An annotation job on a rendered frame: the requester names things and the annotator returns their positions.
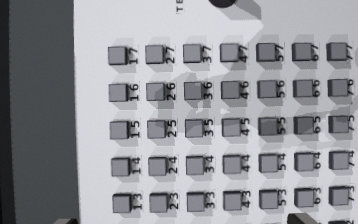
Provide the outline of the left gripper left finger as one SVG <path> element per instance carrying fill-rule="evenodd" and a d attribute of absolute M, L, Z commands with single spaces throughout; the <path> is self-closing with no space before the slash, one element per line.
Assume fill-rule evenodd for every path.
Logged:
<path fill-rule="evenodd" d="M 78 224 L 77 219 L 58 219 L 53 224 Z"/>

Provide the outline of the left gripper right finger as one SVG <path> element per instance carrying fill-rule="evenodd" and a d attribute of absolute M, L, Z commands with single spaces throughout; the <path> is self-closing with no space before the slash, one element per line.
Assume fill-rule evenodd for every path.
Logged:
<path fill-rule="evenodd" d="M 320 224 L 307 213 L 289 213 L 287 224 Z"/>

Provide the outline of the grey metal cabinet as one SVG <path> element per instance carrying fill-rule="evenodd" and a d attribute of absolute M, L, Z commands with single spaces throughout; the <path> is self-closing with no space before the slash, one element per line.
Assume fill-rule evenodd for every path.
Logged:
<path fill-rule="evenodd" d="M 289 213 L 358 224 L 358 0 L 0 0 L 0 224 Z"/>

